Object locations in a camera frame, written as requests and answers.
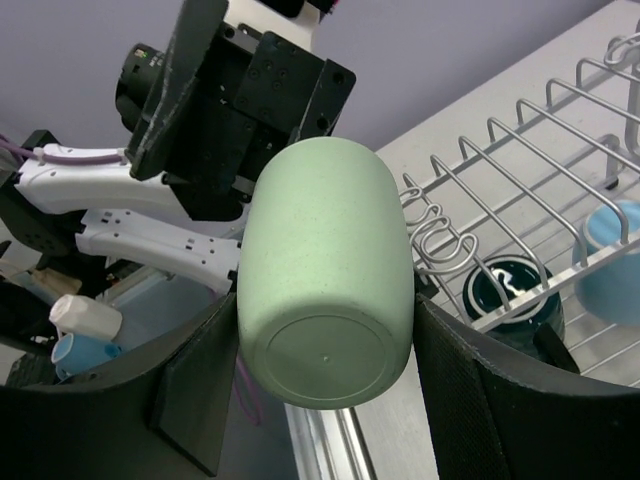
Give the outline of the blue plastic bin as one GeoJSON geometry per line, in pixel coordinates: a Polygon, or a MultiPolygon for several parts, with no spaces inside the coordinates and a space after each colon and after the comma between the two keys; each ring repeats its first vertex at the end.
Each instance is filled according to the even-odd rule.
{"type": "Polygon", "coordinates": [[[109,362],[122,353],[122,348],[114,343],[68,333],[55,343],[50,359],[57,377],[64,381],[109,362]]]}

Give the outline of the light blue ceramic mug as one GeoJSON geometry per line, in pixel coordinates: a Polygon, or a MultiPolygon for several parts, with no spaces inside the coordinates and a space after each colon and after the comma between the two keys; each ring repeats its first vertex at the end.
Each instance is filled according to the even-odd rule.
{"type": "Polygon", "coordinates": [[[580,304],[589,314],[609,324],[639,325],[639,248],[622,249],[618,214],[602,204],[580,225],[582,251],[575,244],[572,262],[587,258],[594,265],[574,285],[580,304]]]}

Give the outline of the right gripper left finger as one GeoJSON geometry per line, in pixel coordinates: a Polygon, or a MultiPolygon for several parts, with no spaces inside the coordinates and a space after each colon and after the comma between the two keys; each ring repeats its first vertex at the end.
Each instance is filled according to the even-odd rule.
{"type": "Polygon", "coordinates": [[[236,353],[229,293],[173,331],[58,385],[2,388],[2,476],[215,476],[236,353]]]}

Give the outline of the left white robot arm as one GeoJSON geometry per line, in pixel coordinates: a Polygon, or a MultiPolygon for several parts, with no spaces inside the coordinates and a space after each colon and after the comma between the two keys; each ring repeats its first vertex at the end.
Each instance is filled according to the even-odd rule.
{"type": "Polygon", "coordinates": [[[108,256],[216,290],[234,286],[267,164],[331,135],[356,82],[312,50],[332,1],[186,1],[161,50],[128,53],[115,105],[128,143],[74,148],[49,132],[3,140],[1,218],[51,268],[100,293],[108,256]]]}

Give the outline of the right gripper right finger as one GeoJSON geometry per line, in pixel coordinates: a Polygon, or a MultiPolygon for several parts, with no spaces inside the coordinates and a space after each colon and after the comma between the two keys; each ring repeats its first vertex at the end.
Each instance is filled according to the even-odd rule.
{"type": "Polygon", "coordinates": [[[638,478],[638,389],[535,360],[422,295],[415,356],[440,478],[638,478]]]}

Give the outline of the aluminium front rail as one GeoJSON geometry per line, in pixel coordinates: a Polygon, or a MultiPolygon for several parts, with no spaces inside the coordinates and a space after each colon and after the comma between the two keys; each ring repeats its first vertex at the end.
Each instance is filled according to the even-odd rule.
{"type": "Polygon", "coordinates": [[[343,410],[285,406],[302,479],[437,479],[417,363],[380,397],[343,410]]]}

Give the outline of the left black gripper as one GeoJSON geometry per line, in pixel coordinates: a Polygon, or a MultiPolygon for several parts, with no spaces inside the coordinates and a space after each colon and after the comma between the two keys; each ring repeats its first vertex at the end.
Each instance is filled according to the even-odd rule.
{"type": "Polygon", "coordinates": [[[222,25],[228,8],[183,2],[166,51],[136,44],[115,92],[131,176],[160,178],[196,221],[238,219],[277,153],[332,134],[356,83],[275,33],[222,25]]]}

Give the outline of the mint green plastic cup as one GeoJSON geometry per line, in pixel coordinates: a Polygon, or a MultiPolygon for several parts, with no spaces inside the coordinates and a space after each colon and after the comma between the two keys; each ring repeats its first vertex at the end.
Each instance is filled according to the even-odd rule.
{"type": "Polygon", "coordinates": [[[247,367],[286,403],[349,408],[398,379],[413,258],[395,180],[374,152],[319,137],[269,162],[241,242],[237,307],[247,367]]]}

